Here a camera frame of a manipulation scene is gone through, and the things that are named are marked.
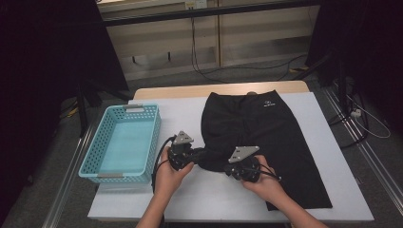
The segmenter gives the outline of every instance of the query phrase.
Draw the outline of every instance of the metal bracket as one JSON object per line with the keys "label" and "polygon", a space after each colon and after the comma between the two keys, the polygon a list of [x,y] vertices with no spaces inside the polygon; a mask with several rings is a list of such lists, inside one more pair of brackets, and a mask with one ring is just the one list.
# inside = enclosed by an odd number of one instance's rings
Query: metal bracket
{"label": "metal bracket", "polygon": [[254,154],[259,150],[258,146],[237,146],[235,147],[234,153],[231,155],[228,162],[235,163],[240,162],[247,158],[248,156]]}
{"label": "metal bracket", "polygon": [[188,136],[183,131],[180,131],[178,136],[175,138],[173,144],[185,144],[185,143],[192,143],[192,137]]}

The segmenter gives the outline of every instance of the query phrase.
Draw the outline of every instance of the electrical cable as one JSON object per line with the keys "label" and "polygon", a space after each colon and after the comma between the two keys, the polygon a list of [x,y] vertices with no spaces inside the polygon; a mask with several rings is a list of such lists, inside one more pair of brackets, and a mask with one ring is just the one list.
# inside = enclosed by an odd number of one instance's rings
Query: electrical cable
{"label": "electrical cable", "polygon": [[338,112],[337,114],[335,114],[334,117],[330,118],[326,122],[328,123],[328,125],[334,125],[335,119],[337,119],[340,115],[341,115],[341,112]]}
{"label": "electrical cable", "polygon": [[73,103],[69,104],[66,108],[62,109],[62,110],[60,111],[60,113],[66,112],[69,108],[72,108],[76,103],[77,103],[77,99],[74,100]]}
{"label": "electrical cable", "polygon": [[276,174],[272,173],[271,171],[269,173],[269,172],[261,171],[258,169],[252,169],[252,168],[243,168],[243,170],[253,171],[253,172],[260,173],[260,174],[264,174],[264,175],[267,175],[267,176],[270,176],[270,177],[276,179],[277,181],[281,181],[281,177],[277,176]]}
{"label": "electrical cable", "polygon": [[[361,96],[359,93],[357,93],[357,94],[358,94],[359,100],[360,100],[360,102],[361,102],[361,105],[364,106],[365,104],[364,104],[364,101],[363,101],[363,99],[362,99],[362,96]],[[364,114],[364,115],[362,116],[362,120],[363,120],[365,126],[366,126],[367,128],[369,128],[368,118],[367,118],[366,114]],[[356,145],[356,144],[358,144],[358,143],[361,143],[361,142],[363,142],[365,139],[367,139],[367,137],[368,137],[368,132],[365,131],[359,139],[357,139],[356,141],[354,141],[354,142],[352,142],[352,143],[350,143],[350,144],[340,146],[340,149],[345,149],[345,148],[351,147],[351,146],[353,146],[353,145]]]}
{"label": "electrical cable", "polygon": [[192,22],[192,67],[193,67],[193,69],[194,69],[196,72],[198,72],[203,78],[205,78],[205,79],[207,79],[207,80],[215,81],[215,82],[219,82],[219,83],[224,83],[224,84],[228,84],[228,83],[225,82],[225,81],[222,81],[222,80],[219,80],[219,79],[212,79],[212,78],[209,78],[209,77],[205,76],[205,74],[202,73],[202,71],[199,69],[198,57],[197,57],[197,54],[196,54],[195,19],[194,19],[193,17],[191,18],[191,22]]}
{"label": "electrical cable", "polygon": [[64,118],[67,118],[67,117],[72,117],[72,116],[74,116],[76,113],[78,113],[79,112],[79,108],[78,107],[74,107],[73,109],[71,109],[71,111],[69,111],[68,112],[68,114],[66,115],[66,116],[61,116],[61,117],[59,117],[59,119],[60,120],[63,120]]}
{"label": "electrical cable", "polygon": [[168,161],[169,160],[165,160],[165,161],[162,161],[160,164],[158,164],[157,169],[155,170],[155,173],[158,173],[158,170],[160,169],[161,165]]}
{"label": "electrical cable", "polygon": [[270,173],[273,173],[272,170],[270,170],[270,168],[267,167],[266,165],[264,165],[264,164],[259,164],[259,166],[261,166],[261,167],[267,169]]}
{"label": "electrical cable", "polygon": [[308,8],[308,17],[309,17],[309,23],[311,24],[311,35],[312,35],[312,33],[314,33],[314,26],[312,25],[311,7]]}
{"label": "electrical cable", "polygon": [[154,190],[155,190],[155,179],[156,179],[156,177],[157,177],[157,168],[158,168],[158,166],[159,166],[159,165],[158,165],[158,161],[160,160],[160,156],[161,156],[161,154],[163,153],[163,149],[165,148],[166,144],[167,144],[168,142],[173,142],[176,137],[177,137],[176,135],[173,136],[173,137],[169,137],[169,138],[163,143],[163,145],[161,146],[160,152],[158,153],[157,158],[155,159],[153,172],[152,172],[152,174],[151,174],[151,186],[152,186],[152,191],[153,191],[153,192],[154,192]]}
{"label": "electrical cable", "polygon": [[277,66],[268,66],[268,67],[251,67],[251,66],[231,66],[231,67],[221,67],[221,68],[217,68],[217,69],[213,69],[210,71],[206,71],[206,72],[202,72],[199,68],[199,64],[198,64],[198,58],[197,58],[197,53],[196,53],[196,38],[195,38],[195,33],[196,33],[196,29],[195,29],[195,20],[194,18],[191,18],[191,23],[192,23],[192,67],[193,69],[198,72],[203,78],[207,79],[207,80],[211,80],[211,81],[216,81],[216,82],[220,82],[220,83],[224,83],[224,84],[229,84],[228,82],[219,80],[219,79],[212,79],[206,76],[206,74],[211,74],[220,70],[225,70],[225,69],[272,69],[272,68],[278,68],[278,67],[284,67],[287,66],[287,71],[284,73],[284,75],[282,75],[280,78],[277,79],[277,81],[281,80],[282,78],[284,78],[285,76],[288,75],[288,72],[290,70],[290,64],[292,62],[294,62],[296,59],[299,59],[301,57],[305,57],[307,56],[307,54],[302,54],[299,55],[289,61],[287,61],[286,63],[277,65]]}
{"label": "electrical cable", "polygon": [[331,122],[328,122],[328,124],[329,124],[329,126],[336,125],[336,124],[342,123],[343,121],[347,120],[347,118],[349,118],[349,117],[350,117],[349,115],[344,115],[343,118],[341,118],[340,120],[338,120],[336,122],[334,122],[334,120],[332,120]]}
{"label": "electrical cable", "polygon": [[[346,81],[346,85],[349,85],[349,86],[351,86],[351,87],[354,86],[354,81],[352,81],[352,80],[347,80],[347,78],[346,78],[345,81]],[[334,86],[336,87],[336,90],[338,90],[338,79],[335,79],[334,82],[333,82],[333,84],[334,84]],[[353,96],[353,92],[352,92],[350,95],[346,92],[346,98],[348,98],[348,96]],[[345,113],[345,116],[343,117],[344,120],[350,117],[350,114],[351,114],[351,112],[352,112],[353,109],[354,109],[354,108],[353,108],[353,104],[352,104],[352,103],[348,103],[348,104],[347,104],[347,108],[348,108],[347,113]],[[340,112],[337,113],[336,117],[339,116],[339,115],[342,115],[342,114],[343,114],[343,112],[340,111]]]}
{"label": "electrical cable", "polygon": [[367,110],[365,110],[364,107],[362,107],[362,106],[360,106],[359,104],[357,104],[356,101],[355,101],[354,99],[352,99],[350,96],[347,96],[347,98],[350,99],[350,100],[351,100],[360,110],[362,110],[365,114],[368,114],[369,116],[371,116],[372,118],[374,118],[378,123],[380,123],[380,124],[387,130],[388,134],[387,134],[387,136],[379,136],[379,135],[376,135],[374,132],[370,131],[370,129],[369,129],[369,127],[368,127],[367,125],[365,125],[365,126],[362,125],[362,124],[358,121],[358,119],[355,117],[356,123],[357,123],[362,129],[364,129],[366,132],[370,133],[371,135],[373,135],[373,136],[375,136],[375,137],[378,137],[379,139],[387,139],[387,138],[391,137],[392,133],[391,133],[391,131],[389,130],[389,128],[388,128],[384,123],[382,123],[382,122],[381,122],[377,117],[375,117],[373,114],[371,114],[370,112],[368,112]]}
{"label": "electrical cable", "polygon": [[[160,168],[160,166],[161,166],[163,163],[165,163],[166,161],[168,161],[168,160],[165,160],[165,161],[161,162],[160,164],[158,164],[158,161],[160,160],[160,156],[161,156],[161,154],[163,153],[163,149],[165,148],[166,144],[167,144],[168,142],[173,142],[176,137],[177,137],[176,135],[174,135],[173,137],[169,137],[169,138],[163,143],[163,145],[162,145],[161,148],[160,148],[160,152],[158,153],[157,158],[155,159],[153,172],[152,172],[152,174],[151,174],[151,186],[152,186],[152,192],[153,192],[153,193],[154,193],[154,191],[155,191],[155,180],[156,180],[156,178],[157,178],[157,171],[158,171],[158,169]],[[161,221],[160,221],[159,227],[160,227],[160,228],[164,228],[164,225],[165,225],[165,217],[164,217],[164,215],[163,215],[163,216],[161,217]]]}

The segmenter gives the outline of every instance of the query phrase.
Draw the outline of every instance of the cabinet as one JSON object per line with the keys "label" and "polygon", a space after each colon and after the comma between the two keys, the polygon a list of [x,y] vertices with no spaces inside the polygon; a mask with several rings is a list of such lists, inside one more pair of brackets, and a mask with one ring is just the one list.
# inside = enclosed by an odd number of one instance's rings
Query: cabinet
{"label": "cabinet", "polygon": [[[270,0],[208,0],[208,8],[233,7],[273,2]],[[107,0],[98,4],[104,19],[149,15],[184,10],[184,1]],[[195,18],[198,53],[204,51],[203,67],[286,59],[306,53],[319,6],[243,12]],[[125,76],[131,79],[132,57],[189,52],[192,48],[191,19],[125,25],[107,28],[121,60]]]}

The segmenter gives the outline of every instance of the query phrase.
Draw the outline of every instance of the wooden table edge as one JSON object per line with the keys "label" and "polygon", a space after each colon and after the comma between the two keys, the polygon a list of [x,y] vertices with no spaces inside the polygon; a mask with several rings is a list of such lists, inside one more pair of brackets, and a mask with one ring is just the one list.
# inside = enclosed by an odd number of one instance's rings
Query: wooden table edge
{"label": "wooden table edge", "polygon": [[284,81],[140,88],[135,92],[134,99],[208,97],[211,92],[222,95],[244,95],[247,92],[254,91],[260,94],[273,90],[278,93],[309,92],[308,86],[303,81]]}

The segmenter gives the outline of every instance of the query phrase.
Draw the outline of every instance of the human hand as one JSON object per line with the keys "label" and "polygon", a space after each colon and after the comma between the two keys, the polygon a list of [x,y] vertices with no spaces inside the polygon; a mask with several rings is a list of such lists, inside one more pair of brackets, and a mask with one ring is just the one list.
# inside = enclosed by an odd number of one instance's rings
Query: human hand
{"label": "human hand", "polygon": [[155,196],[171,198],[175,191],[179,188],[183,178],[192,170],[194,163],[189,163],[182,170],[176,171],[172,168],[168,160],[168,146],[163,149],[161,154],[160,168],[157,171],[155,183]]}
{"label": "human hand", "polygon": [[[259,163],[266,166],[274,174],[275,170],[267,164],[266,159],[262,155],[256,156]],[[265,167],[260,166],[261,171],[268,171]],[[242,180],[242,185],[244,188],[256,193],[260,198],[275,204],[277,200],[282,199],[287,196],[278,180],[268,175],[260,174],[257,182],[249,182]]]}

